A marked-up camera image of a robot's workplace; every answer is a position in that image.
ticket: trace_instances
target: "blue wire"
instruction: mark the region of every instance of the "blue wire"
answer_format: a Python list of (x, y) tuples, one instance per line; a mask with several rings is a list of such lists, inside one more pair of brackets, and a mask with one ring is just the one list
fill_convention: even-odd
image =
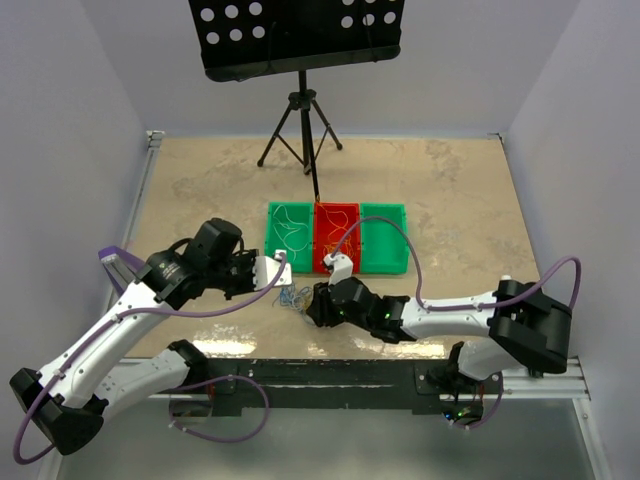
[(300, 315), (304, 316), (304, 306), (305, 303), (310, 299), (310, 297), (310, 287), (304, 287), (301, 290), (296, 291), (296, 284), (292, 283), (291, 285), (283, 287), (280, 290), (280, 295), (278, 295), (278, 297), (273, 301), (271, 305), (274, 306), (276, 302), (279, 301), (281, 307), (292, 308)]

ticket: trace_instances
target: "black perforated panel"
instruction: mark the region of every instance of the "black perforated panel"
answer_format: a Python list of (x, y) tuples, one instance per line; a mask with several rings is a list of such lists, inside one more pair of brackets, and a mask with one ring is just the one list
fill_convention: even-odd
[(400, 51), (404, 0), (189, 3), (204, 67), (218, 81), (385, 60)]

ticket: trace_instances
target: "wire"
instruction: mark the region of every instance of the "wire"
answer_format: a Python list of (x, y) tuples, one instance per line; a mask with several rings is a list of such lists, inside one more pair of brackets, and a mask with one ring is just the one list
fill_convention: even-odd
[(210, 442), (218, 442), (218, 443), (240, 443), (240, 442), (244, 442), (246, 440), (249, 440), (250, 438), (253, 438), (258, 433), (260, 433), (260, 431), (264, 428), (264, 426), (266, 425), (267, 420), (269, 418), (269, 413), (270, 413), (269, 397), (267, 397), (267, 393), (264, 391), (264, 388), (262, 388), (258, 384), (258, 382), (256, 382), (255, 380), (252, 380), (251, 378), (243, 377), (243, 376), (240, 376), (240, 375), (227, 375), (227, 376), (224, 376), (224, 377), (212, 378), (210, 380), (206, 380), (204, 382), (196, 383), (194, 385), (187, 385), (187, 386), (184, 386), (184, 387), (179, 387), (179, 388), (174, 389), (174, 391), (184, 392), (184, 391), (188, 391), (188, 390), (195, 390), (196, 388), (206, 387), (206, 386), (213, 385), (215, 383), (222, 382), (222, 381), (225, 381), (225, 380), (227, 380), (227, 381), (229, 381), (229, 380), (240, 380), (242, 382), (247, 382), (247, 383), (251, 384), (252, 386), (254, 386), (256, 388), (256, 390), (258, 390), (258, 392), (262, 396), (262, 399), (264, 400), (264, 415), (262, 416), (262, 420), (260, 421), (260, 423), (258, 424), (258, 426), (256, 428), (254, 428), (251, 432), (247, 433), (246, 435), (241, 435), (239, 437), (225, 438), (225, 437), (216, 437), (214, 435), (207, 435), (206, 433), (197, 432), (195, 430), (191, 430), (189, 428), (186, 428), (184, 425), (182, 425), (176, 419), (176, 417), (173, 415), (173, 407), (171, 406), (171, 404), (169, 405), (169, 419), (171, 420), (171, 424), (169, 426), (175, 426), (179, 430), (181, 430), (182, 432), (187, 433), (189, 435), (193, 435), (194, 437), (198, 437), (198, 438), (201, 438), (203, 440), (208, 440)]
[(271, 24), (271, 27), (269, 27), (269, 38), (267, 39), (267, 66), (264, 67), (262, 70), (249, 75), (248, 77), (244, 77), (244, 78), (235, 78), (235, 81), (238, 83), (242, 83), (242, 82), (246, 82), (247, 80), (251, 80), (252, 78), (255, 77), (259, 77), (260, 75), (264, 75), (265, 73), (267, 73), (272, 65), (271, 65), (271, 47), (272, 47), (272, 42), (273, 42), (273, 30), (276, 28), (276, 24), (278, 22), (273, 22)]
[(280, 294), (271, 305), (273, 306), (279, 301), (281, 307), (291, 308), (300, 315), (305, 316), (305, 311), (311, 305), (312, 295), (311, 288), (303, 287), (296, 291), (296, 284), (292, 283), (280, 290)]
[(217, 310), (215, 312), (179, 312), (173, 309), (155, 309), (155, 308), (143, 307), (143, 308), (132, 308), (130, 310), (127, 310), (125, 312), (115, 315), (113, 319), (110, 319), (108, 322), (104, 323), (99, 328), (97, 328), (95, 332), (89, 335), (87, 339), (84, 342), (82, 342), (73, 353), (69, 355), (66, 361), (62, 365), (60, 365), (60, 368), (58, 369), (58, 371), (54, 373), (54, 376), (51, 377), (51, 380), (47, 382), (44, 388), (36, 396), (35, 400), (27, 410), (27, 413), (25, 414), (24, 418), (20, 422), (20, 426), (18, 427), (18, 432), (16, 433), (16, 437), (13, 442), (13, 459), (16, 461), (16, 463), (20, 465), (29, 465), (30, 463), (37, 462), (42, 457), (44, 457), (47, 453), (53, 450), (54, 446), (49, 445), (47, 448), (45, 448), (43, 451), (41, 451), (37, 455), (34, 455), (33, 457), (30, 457), (30, 458), (23, 458), (20, 453), (20, 446), (22, 445), (22, 439), (24, 438), (24, 433), (26, 432), (27, 427), (29, 426), (29, 423), (33, 419), (35, 412), (40, 407), (42, 400), (45, 398), (46, 395), (49, 394), (49, 392), (53, 389), (53, 387), (58, 382), (58, 380), (60, 380), (61, 378), (64, 378), (64, 372), (66, 372), (71, 367), (73, 362), (75, 362), (78, 359), (78, 357), (89, 347), (89, 345), (94, 343), (102, 334), (104, 334), (107, 330), (109, 330), (113, 325), (123, 320), (127, 316), (136, 315), (138, 313), (154, 313), (156, 315), (169, 315), (174, 317), (186, 317), (186, 318), (210, 318), (210, 317), (219, 317), (221, 315), (226, 315), (228, 313), (236, 312), (248, 305), (251, 305), (252, 303), (257, 302), (262, 297), (264, 297), (267, 293), (269, 293), (269, 291), (276, 285), (276, 283), (284, 273), (284, 269), (286, 266), (287, 266), (287, 255), (285, 253), (283, 255), (283, 258), (280, 260), (280, 267), (278, 268), (278, 272), (262, 290), (260, 290), (251, 298), (243, 302), (240, 302), (236, 305), (233, 305), (231, 307), (223, 308), (222, 310)]
[(277, 221), (277, 224), (274, 224), (273, 230), (275, 231), (276, 235), (278, 236), (278, 238), (280, 239), (280, 241), (282, 242), (282, 244), (284, 245), (284, 247), (290, 251), (291, 253), (293, 253), (293, 260), (295, 261), (295, 259), (297, 258), (297, 254), (298, 252), (302, 252), (304, 250), (307, 249), (307, 247), (309, 246), (309, 241), (307, 241), (301, 248), (299, 249), (294, 249), (291, 248), (288, 244), (287, 244), (287, 238), (289, 238), (289, 235), (293, 235), (294, 233), (298, 233), (300, 231), (302, 231), (302, 228), (297, 228), (297, 229), (293, 229), (293, 231), (287, 233), (284, 238), (282, 237), (282, 235), (280, 235), (280, 233), (278, 232), (278, 229), (276, 228), (276, 226), (281, 226), (282, 228), (284, 228), (285, 230), (292, 230), (292, 228), (290, 227), (290, 225), (284, 223), (282, 220), (280, 220), (279, 218), (276, 217), (276, 214), (278, 213), (278, 210), (280, 210), (281, 208), (284, 208), (284, 215), (287, 219), (287, 221), (292, 224), (292, 225), (301, 225), (302, 227), (307, 229), (307, 232), (309, 231), (309, 226), (306, 223), (301, 223), (301, 222), (294, 222), (293, 220), (291, 220), (291, 218), (289, 217), (289, 213), (287, 212), (287, 207), (285, 207), (284, 205), (278, 205), (278, 207), (274, 210), (272, 217), (275, 221)]
[(30, 458), (23, 458), (22, 454), (20, 453), (20, 446), (22, 445), (22, 439), (24, 438), (24, 433), (27, 431), (27, 427), (29, 426), (29, 423), (33, 419), (33, 416), (35, 415), (38, 408), (40, 407), (40, 403), (42, 403), (42, 400), (44, 399), (44, 397), (46, 397), (49, 394), (49, 392), (53, 389), (55, 384), (58, 383), (58, 380), (64, 377), (64, 372), (66, 372), (69, 369), (69, 367), (71, 367), (73, 362), (75, 362), (78, 359), (78, 357), (82, 354), (82, 352), (84, 352), (87, 349), (87, 347), (89, 347), (89, 345), (91, 345), (98, 338), (100, 338), (100, 336), (103, 333), (105, 333), (107, 330), (109, 330), (113, 325), (115, 325), (115, 321), (110, 320), (109, 322), (101, 325), (99, 328), (96, 329), (95, 332), (89, 335), (89, 337), (87, 337), (87, 339), (84, 342), (82, 342), (80, 346), (71, 355), (69, 355), (67, 360), (65, 360), (65, 362), (62, 365), (60, 365), (60, 368), (58, 369), (58, 371), (55, 372), (53, 377), (51, 377), (51, 380), (47, 382), (44, 388), (36, 396), (35, 400), (27, 410), (27, 413), (25, 414), (24, 418), (20, 422), (20, 426), (18, 427), (18, 432), (16, 433), (16, 438), (13, 442), (13, 459), (16, 461), (16, 463), (20, 465), (29, 465), (30, 463), (37, 462), (42, 457), (44, 457), (47, 453), (53, 450), (54, 447), (53, 447), (53, 444), (51, 444), (47, 448), (42, 450), (40, 453), (38, 453), (37, 455), (34, 455), (33, 457), (30, 457)]
[(520, 295), (517, 295), (516, 297), (513, 297), (512, 299), (504, 300), (501, 302), (495, 302), (495, 303), (478, 303), (478, 304), (467, 303), (467, 304), (461, 304), (461, 305), (449, 305), (446, 307), (436, 307), (433, 305), (425, 305), (421, 295), (422, 280), (423, 280), (422, 269), (420, 268), (420, 260), (418, 259), (418, 254), (416, 253), (416, 249), (413, 246), (413, 243), (411, 243), (411, 240), (409, 239), (407, 234), (402, 230), (402, 228), (400, 228), (400, 226), (397, 223), (389, 220), (388, 218), (381, 217), (378, 215), (372, 215), (370, 217), (361, 218), (356, 223), (351, 225), (351, 227), (349, 227), (349, 229), (346, 231), (346, 233), (342, 236), (342, 238), (338, 242), (338, 245), (334, 249), (332, 255), (335, 256), (338, 253), (342, 244), (347, 240), (349, 235), (351, 235), (351, 233), (358, 227), (358, 225), (364, 222), (372, 221), (372, 220), (380, 220), (382, 222), (386, 222), (389, 225), (395, 227), (395, 229), (398, 230), (398, 232), (402, 235), (402, 237), (407, 242), (407, 245), (409, 246), (409, 251), (411, 252), (411, 256), (413, 257), (413, 261), (416, 265), (416, 271), (418, 274), (418, 284), (416, 286), (416, 302), (418, 303), (418, 305), (420, 305), (420, 307), (424, 308), (428, 312), (457, 312), (461, 310), (481, 311), (484, 308), (510, 307), (512, 305), (522, 302), (523, 300), (526, 300), (531, 295), (533, 295), (538, 290), (540, 290), (542, 286), (546, 284), (549, 281), (549, 279), (553, 277), (553, 275), (555, 275), (555, 273), (560, 269), (560, 267), (562, 267), (563, 265), (569, 262), (573, 262), (576, 266), (576, 274), (575, 274), (575, 280), (573, 283), (573, 292), (571, 294), (571, 299), (569, 301), (569, 308), (573, 310), (573, 307), (575, 306), (576, 301), (578, 299), (578, 294), (580, 292), (580, 283), (582, 281), (582, 263), (580, 262), (580, 259), (578, 257), (569, 255), (566, 257), (562, 257), (555, 264), (553, 264), (551, 268), (545, 272), (545, 274), (542, 276), (542, 278), (540, 278), (540, 280), (536, 284), (532, 285), (523, 293), (521, 293)]
[(181, 240), (178, 240), (176, 243), (174, 243), (173, 245), (171, 245), (169, 247), (169, 250), (176, 251), (180, 247), (182, 247), (182, 246), (186, 245), (187, 243), (189, 243), (191, 240), (193, 240), (193, 238), (183, 238)]
[[(347, 215), (346, 212), (342, 211), (342, 210), (335, 210), (335, 211), (329, 211), (327, 210), (327, 208), (322, 204), (322, 203), (318, 203), (318, 206), (320, 208), (322, 208), (322, 210), (324, 210), (325, 214), (326, 214), (326, 218), (327, 221), (333, 225), (334, 227), (336, 227), (332, 232), (330, 232), (327, 235), (326, 238), (326, 242), (324, 244), (324, 252), (322, 254), (322, 257), (324, 258), (325, 256), (327, 256), (328, 254), (332, 253), (334, 251), (334, 249), (336, 248), (336, 245), (339, 242), (335, 242), (335, 241), (331, 241), (331, 237), (333, 237), (339, 230), (344, 230), (345, 232), (347, 231), (347, 228), (349, 226), (349, 216)], [(331, 217), (329, 216), (329, 214), (341, 214), (344, 215), (344, 225), (338, 225), (337, 223), (335, 223), (333, 220), (331, 220)], [(343, 242), (343, 244), (341, 245), (341, 248), (344, 246), (344, 249), (342, 250), (342, 252), (347, 255), (349, 258), (354, 258), (355, 256), (355, 251), (354, 248), (351, 244), (351, 238), (348, 238), (347, 240), (345, 240)]]
[(496, 398), (496, 401), (493, 402), (493, 405), (491, 406), (491, 409), (489, 410), (489, 412), (486, 415), (483, 415), (480, 420), (478, 420), (475, 423), (472, 423), (471, 425), (461, 425), (458, 423), (453, 423), (453, 425), (455, 425), (456, 427), (463, 428), (465, 430), (475, 430), (476, 428), (480, 428), (482, 425), (484, 425), (489, 420), (491, 420), (491, 417), (493, 417), (498, 411), (498, 407), (502, 402), (502, 395), (504, 394), (504, 377), (502, 376), (502, 372), (498, 372), (497, 375), (498, 375), (498, 397)]
[(365, 32), (367, 34), (367, 43), (369, 45), (369, 51), (371, 52), (371, 57), (373, 60), (373, 63), (377, 63), (378, 62), (378, 55), (376, 54), (375, 50), (373, 49), (373, 42), (371, 41), (371, 25), (369, 25), (369, 11), (367, 9), (367, 1), (366, 0), (360, 0), (360, 5), (362, 6), (363, 10), (364, 10), (364, 28), (365, 28)]

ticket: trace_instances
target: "tripod leg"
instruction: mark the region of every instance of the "tripod leg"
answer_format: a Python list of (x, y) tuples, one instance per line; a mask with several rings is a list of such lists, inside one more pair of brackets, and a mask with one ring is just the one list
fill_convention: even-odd
[(265, 148), (264, 153), (260, 157), (260, 160), (258, 160), (259, 167), (264, 165), (264, 159), (267, 158), (267, 155), (269, 154), (269, 150), (271, 150), (271, 147), (273, 147), (273, 142), (275, 142), (276, 138), (280, 136), (280, 130), (282, 130), (282, 127), (284, 126), (284, 123), (287, 121), (287, 118), (289, 118), (290, 113), (291, 113), (291, 105), (289, 105), (285, 110), (284, 115), (282, 115), (282, 118), (280, 119), (280, 123), (278, 123), (278, 126), (276, 127), (276, 131), (273, 132), (273, 135), (271, 136), (271, 139), (267, 144), (267, 148)]
[(320, 202), (320, 187), (318, 186), (318, 172), (316, 171), (316, 159), (313, 151), (313, 135), (311, 133), (311, 119), (309, 118), (309, 110), (302, 109), (302, 149), (305, 160), (305, 173), (308, 165), (311, 169), (311, 177), (313, 178), (313, 193), (315, 201)]
[(329, 132), (329, 135), (331, 135), (331, 138), (333, 138), (333, 141), (336, 142), (336, 148), (338, 150), (342, 150), (342, 144), (340, 143), (340, 140), (338, 140), (336, 132), (333, 131), (333, 128), (329, 123), (329, 120), (327, 120), (327, 117), (325, 117), (324, 112), (322, 111), (322, 109), (320, 108), (320, 105), (318, 105), (318, 102), (316, 100), (313, 100), (313, 108), (316, 109), (316, 112), (318, 112), (318, 116), (320, 117), (320, 120), (322, 120), (322, 123), (324, 123), (324, 127)]

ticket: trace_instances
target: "music stand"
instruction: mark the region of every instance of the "music stand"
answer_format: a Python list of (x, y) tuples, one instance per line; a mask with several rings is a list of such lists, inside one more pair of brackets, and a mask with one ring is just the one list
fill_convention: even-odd
[[(276, 139), (311, 172), (316, 201), (320, 194), (315, 159), (327, 133), (342, 149), (318, 102), (307, 88), (307, 70), (390, 60), (400, 53), (404, 0), (189, 0), (207, 77), (215, 82), (245, 81), (298, 72), (299, 90), (289, 95), (258, 166)], [(309, 112), (325, 126), (314, 151)], [(300, 110), (303, 156), (280, 136), (291, 111)]]

